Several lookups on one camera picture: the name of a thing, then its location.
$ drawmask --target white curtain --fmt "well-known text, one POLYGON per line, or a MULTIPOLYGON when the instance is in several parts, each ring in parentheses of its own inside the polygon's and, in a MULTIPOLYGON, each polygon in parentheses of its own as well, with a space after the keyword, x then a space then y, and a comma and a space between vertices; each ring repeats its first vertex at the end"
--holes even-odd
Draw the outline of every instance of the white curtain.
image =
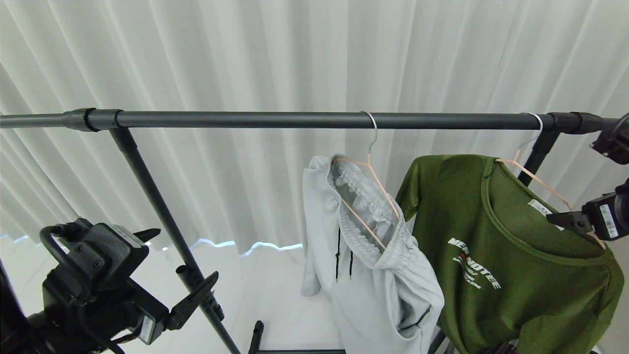
MULTIPOLYGON (((0 110, 590 111, 629 97, 627 1, 3 1, 0 110)), ((365 159, 369 130, 132 129, 189 244, 299 244, 311 156, 365 159)), ((391 194, 424 154, 512 157, 533 132, 381 130, 391 194)), ((539 176, 576 205, 626 169, 564 135, 539 176)), ((0 228, 78 215, 162 227, 107 132, 4 129, 0 228)), ((560 206, 550 193, 540 196, 560 206)), ((168 247, 164 234, 155 240, 168 247)))

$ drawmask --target green shirt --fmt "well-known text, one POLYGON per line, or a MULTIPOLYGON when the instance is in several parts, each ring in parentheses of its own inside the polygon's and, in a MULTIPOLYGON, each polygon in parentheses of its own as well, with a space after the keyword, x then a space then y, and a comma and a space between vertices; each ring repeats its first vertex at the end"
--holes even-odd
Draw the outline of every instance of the green shirt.
POLYGON ((459 352, 519 338, 520 354, 585 354, 610 325, 624 284, 611 250, 548 223, 556 210, 495 157, 419 157, 396 200, 417 214, 459 352))

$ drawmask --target drawstring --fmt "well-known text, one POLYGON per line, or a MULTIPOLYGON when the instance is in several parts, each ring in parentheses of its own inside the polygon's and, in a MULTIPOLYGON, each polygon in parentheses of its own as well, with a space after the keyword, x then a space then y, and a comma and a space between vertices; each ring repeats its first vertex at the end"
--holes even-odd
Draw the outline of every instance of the drawstring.
MULTIPOLYGON (((337 241, 337 275, 336 275, 336 280, 338 283, 338 262, 339 262, 339 257, 341 257, 341 228, 338 228, 338 241, 337 241)), ((350 250, 350 280, 352 279, 352 267, 353 267, 353 251, 350 250)))

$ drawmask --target clothes hanger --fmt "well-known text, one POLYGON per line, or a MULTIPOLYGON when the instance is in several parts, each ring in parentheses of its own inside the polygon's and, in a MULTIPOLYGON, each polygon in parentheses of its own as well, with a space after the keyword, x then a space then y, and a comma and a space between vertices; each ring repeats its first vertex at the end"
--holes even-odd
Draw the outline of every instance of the clothes hanger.
MULTIPOLYGON (((355 164, 358 164, 358 165, 365 166, 365 167, 369 168, 369 171, 371 171, 371 174, 374 176, 374 179, 376 180, 376 183, 378 184, 378 187, 380 187, 380 189, 382 190, 382 193, 387 198, 387 201, 391 205, 391 208, 393 208, 393 211, 395 212, 395 214, 396 214, 396 216, 398 217, 398 220, 399 220, 400 216, 399 216, 398 210, 395 208, 395 204, 393 204, 393 201, 391 200, 391 197, 389 197, 389 195, 387 194, 386 190, 384 189, 384 187, 382 185, 382 182, 380 182, 380 179, 378 178, 378 175, 376 175, 376 172, 374 171, 374 168, 371 166, 371 147, 376 143, 376 140, 378 139, 378 125, 376 124, 376 120, 374 119, 374 116, 371 113, 369 113, 369 112, 363 112, 363 113, 367 114, 369 116, 369 118, 371 118, 371 122, 374 124, 374 130, 376 131, 376 134, 374 136, 374 141, 372 141, 371 144, 369 144, 369 152, 367 153, 367 163, 362 163, 360 161, 356 161, 356 160, 353 160, 353 159, 350 159, 350 158, 347 158, 347 157, 336 157, 336 158, 334 158, 334 160, 332 160, 331 163, 334 164, 337 160, 346 160, 346 161, 350 161, 350 162, 353 162, 355 164)), ((369 226, 367 226, 367 223, 361 217, 358 216, 358 214, 354 211, 354 209, 352 209, 350 207, 350 205, 343 198, 341 198, 341 202, 343 202, 343 204, 345 204, 345 206, 349 209, 349 211, 351 211, 352 214, 367 229, 367 231, 369 231, 371 236, 373 236, 374 239, 378 242, 378 244, 380 244, 382 249, 386 249, 386 246, 384 245, 384 243, 382 243, 380 238, 378 236, 376 236, 375 232, 371 228, 369 228, 369 226)))
MULTIPOLYGON (((511 164, 511 165, 516 166, 520 171, 526 173, 530 178, 534 179, 535 181, 537 181, 537 183, 540 183, 544 188, 546 188, 548 191, 553 193, 553 195, 555 195, 555 197, 559 198, 564 204, 566 204, 568 206, 568 209, 570 209, 570 211, 573 212, 574 208, 572 207, 572 204, 570 204, 570 202, 568 202, 564 197, 562 197, 559 194, 559 192, 554 190, 551 186, 546 184, 538 176, 535 176, 534 173, 532 173, 531 171, 527 170, 524 166, 522 166, 518 162, 518 157, 520 156, 520 152, 522 151, 522 148, 524 148, 524 146, 527 145, 528 143, 530 143, 531 141, 537 139, 540 136, 540 134, 542 133, 542 130, 544 129, 544 123, 542 122, 542 119, 540 118, 540 116, 538 116, 535 113, 530 113, 530 112, 526 112, 526 114, 530 114, 530 115, 534 116, 535 118, 537 118, 537 120, 540 122, 540 130, 537 132, 537 134, 535 134, 534 137, 532 137, 531 139, 529 139, 529 140, 523 142, 522 144, 520 144, 520 146, 519 146, 518 150, 515 152, 515 156, 514 156, 514 158, 512 160, 496 159, 496 161, 499 162, 499 163, 511 164)), ((595 238, 595 240, 598 242, 598 244, 603 249, 607 248, 605 243, 602 242, 594 232, 588 232, 588 235, 590 235, 591 237, 595 238)))

